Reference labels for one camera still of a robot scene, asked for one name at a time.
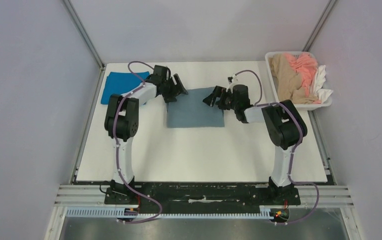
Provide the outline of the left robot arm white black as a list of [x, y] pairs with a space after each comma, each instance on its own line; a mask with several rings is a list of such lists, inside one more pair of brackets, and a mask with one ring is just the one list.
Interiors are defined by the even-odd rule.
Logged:
[[107, 205], [132, 204], [139, 197], [133, 187], [132, 145], [139, 128], [140, 106], [158, 96], [172, 103], [179, 95], [188, 94], [179, 75], [166, 66], [155, 65], [147, 77], [136, 72], [132, 75], [138, 84], [110, 95], [104, 119], [104, 128], [114, 143], [114, 173], [104, 199]]

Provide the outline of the grey-blue t shirt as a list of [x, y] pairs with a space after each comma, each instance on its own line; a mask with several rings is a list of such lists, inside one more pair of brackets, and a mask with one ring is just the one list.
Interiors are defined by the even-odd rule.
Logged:
[[190, 89], [188, 94], [181, 94], [177, 101], [168, 103], [166, 126], [171, 129], [223, 128], [223, 111], [203, 102], [213, 90], [211, 87]]

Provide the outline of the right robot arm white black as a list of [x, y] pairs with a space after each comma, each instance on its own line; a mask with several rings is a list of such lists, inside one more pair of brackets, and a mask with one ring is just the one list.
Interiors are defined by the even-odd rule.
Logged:
[[259, 105], [250, 103], [249, 89], [238, 84], [232, 89], [216, 86], [203, 103], [220, 110], [232, 110], [244, 124], [265, 123], [268, 136], [275, 146], [274, 167], [268, 179], [268, 199], [274, 204], [296, 197], [292, 180], [295, 151], [307, 135], [307, 126], [294, 103], [287, 99]]

